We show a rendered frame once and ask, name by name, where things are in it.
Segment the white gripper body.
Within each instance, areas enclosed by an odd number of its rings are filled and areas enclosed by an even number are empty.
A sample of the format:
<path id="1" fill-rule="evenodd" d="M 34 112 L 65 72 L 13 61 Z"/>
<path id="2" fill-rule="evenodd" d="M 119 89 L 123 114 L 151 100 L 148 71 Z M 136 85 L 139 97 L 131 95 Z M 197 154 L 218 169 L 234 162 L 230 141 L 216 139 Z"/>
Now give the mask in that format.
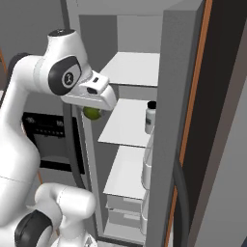
<path id="1" fill-rule="evenodd" d="M 117 104 L 114 90 L 110 85 L 99 96 L 67 94 L 62 96 L 61 100 L 80 107 L 91 107 L 106 111 L 112 111 Z"/>

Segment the green lime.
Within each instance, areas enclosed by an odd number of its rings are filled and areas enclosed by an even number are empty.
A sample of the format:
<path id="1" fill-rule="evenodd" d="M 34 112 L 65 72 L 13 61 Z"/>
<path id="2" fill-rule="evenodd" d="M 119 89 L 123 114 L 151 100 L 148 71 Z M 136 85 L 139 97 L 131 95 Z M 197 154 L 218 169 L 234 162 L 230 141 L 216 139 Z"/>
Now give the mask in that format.
<path id="1" fill-rule="evenodd" d="M 103 111 L 101 109 L 96 109 L 92 107 L 84 107 L 83 114 L 89 120 L 96 121 L 102 117 Z"/>

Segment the white fridge shelf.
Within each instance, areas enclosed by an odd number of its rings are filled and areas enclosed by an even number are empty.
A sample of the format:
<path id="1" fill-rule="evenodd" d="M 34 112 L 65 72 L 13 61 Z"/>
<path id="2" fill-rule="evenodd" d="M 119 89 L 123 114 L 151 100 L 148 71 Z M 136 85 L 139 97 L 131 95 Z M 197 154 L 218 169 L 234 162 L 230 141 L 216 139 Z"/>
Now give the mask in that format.
<path id="1" fill-rule="evenodd" d="M 156 87 L 159 53 L 118 52 L 101 70 L 112 84 Z"/>
<path id="2" fill-rule="evenodd" d="M 146 100 L 120 98 L 98 141 L 144 148 L 150 139 L 145 132 L 147 105 Z"/>
<path id="3" fill-rule="evenodd" d="M 142 185 L 144 148 L 120 146 L 104 194 L 143 200 L 146 189 Z"/>

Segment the grey fridge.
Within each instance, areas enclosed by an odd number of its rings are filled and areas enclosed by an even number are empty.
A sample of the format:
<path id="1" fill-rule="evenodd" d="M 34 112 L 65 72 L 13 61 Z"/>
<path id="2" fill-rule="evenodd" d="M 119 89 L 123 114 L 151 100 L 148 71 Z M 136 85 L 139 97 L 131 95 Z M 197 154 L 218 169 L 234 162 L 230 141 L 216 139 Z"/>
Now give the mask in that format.
<path id="1" fill-rule="evenodd" d="M 163 12 L 182 0 L 62 0 L 66 4 L 67 25 L 82 38 L 93 70 L 101 72 L 118 52 L 159 53 Z M 119 85 L 110 82 L 117 102 L 120 98 L 154 100 L 157 88 Z M 139 228 L 109 222 L 107 194 L 103 193 L 111 172 L 118 144 L 100 143 L 98 138 L 112 111 L 97 121 L 85 120 L 86 146 L 93 172 L 93 191 L 99 199 L 97 232 L 105 240 L 128 247 L 145 247 L 146 236 Z"/>

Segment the grey fridge door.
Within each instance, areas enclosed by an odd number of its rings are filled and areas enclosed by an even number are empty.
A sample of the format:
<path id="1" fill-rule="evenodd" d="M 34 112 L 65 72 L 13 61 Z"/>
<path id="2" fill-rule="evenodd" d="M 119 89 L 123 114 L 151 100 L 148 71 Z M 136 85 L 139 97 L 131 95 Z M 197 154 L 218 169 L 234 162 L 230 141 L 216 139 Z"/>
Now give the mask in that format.
<path id="1" fill-rule="evenodd" d="M 145 247 L 164 247 L 204 6 L 182 0 L 163 12 Z"/>

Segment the white fridge drawer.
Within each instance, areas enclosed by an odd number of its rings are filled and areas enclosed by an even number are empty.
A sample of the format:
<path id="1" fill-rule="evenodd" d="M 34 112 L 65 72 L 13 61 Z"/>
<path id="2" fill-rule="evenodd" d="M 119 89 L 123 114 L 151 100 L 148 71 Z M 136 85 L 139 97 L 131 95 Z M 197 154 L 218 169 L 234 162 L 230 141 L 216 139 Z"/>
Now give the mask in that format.
<path id="1" fill-rule="evenodd" d="M 140 227 L 140 214 L 138 212 L 111 208 L 108 210 L 108 214 L 110 223 L 131 228 Z"/>
<path id="2" fill-rule="evenodd" d="M 141 204 L 142 201 L 138 199 L 108 195 L 106 207 L 140 213 Z"/>

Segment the white bottle with black cap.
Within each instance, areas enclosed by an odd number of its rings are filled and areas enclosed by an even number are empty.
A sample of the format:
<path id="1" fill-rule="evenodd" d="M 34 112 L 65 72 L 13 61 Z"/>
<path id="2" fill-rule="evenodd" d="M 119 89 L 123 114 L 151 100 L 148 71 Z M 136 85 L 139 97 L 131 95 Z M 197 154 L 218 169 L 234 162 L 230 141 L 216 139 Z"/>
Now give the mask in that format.
<path id="1" fill-rule="evenodd" d="M 147 103 L 145 132 L 151 134 L 155 123 L 156 102 L 151 100 Z"/>

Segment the black oven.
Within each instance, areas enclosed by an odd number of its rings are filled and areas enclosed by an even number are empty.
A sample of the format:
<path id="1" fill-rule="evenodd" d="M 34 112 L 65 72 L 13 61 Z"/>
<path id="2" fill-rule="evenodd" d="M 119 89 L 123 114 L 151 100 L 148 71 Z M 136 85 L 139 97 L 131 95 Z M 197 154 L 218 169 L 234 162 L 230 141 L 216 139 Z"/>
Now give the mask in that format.
<path id="1" fill-rule="evenodd" d="M 24 112 L 22 122 L 28 138 L 41 156 L 41 167 L 70 172 L 64 117 Z"/>

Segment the dark panel with orange edge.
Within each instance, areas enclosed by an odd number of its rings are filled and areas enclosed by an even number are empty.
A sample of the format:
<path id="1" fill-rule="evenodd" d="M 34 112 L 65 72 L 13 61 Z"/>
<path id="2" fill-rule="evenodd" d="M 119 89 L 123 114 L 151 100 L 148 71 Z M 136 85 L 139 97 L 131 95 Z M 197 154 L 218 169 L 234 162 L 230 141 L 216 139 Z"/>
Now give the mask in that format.
<path id="1" fill-rule="evenodd" d="M 225 136 L 218 132 L 247 18 L 247 0 L 208 0 L 210 12 L 198 83 L 191 89 L 193 112 L 180 159 L 189 202 L 188 245 L 194 247 L 212 185 L 219 168 Z"/>

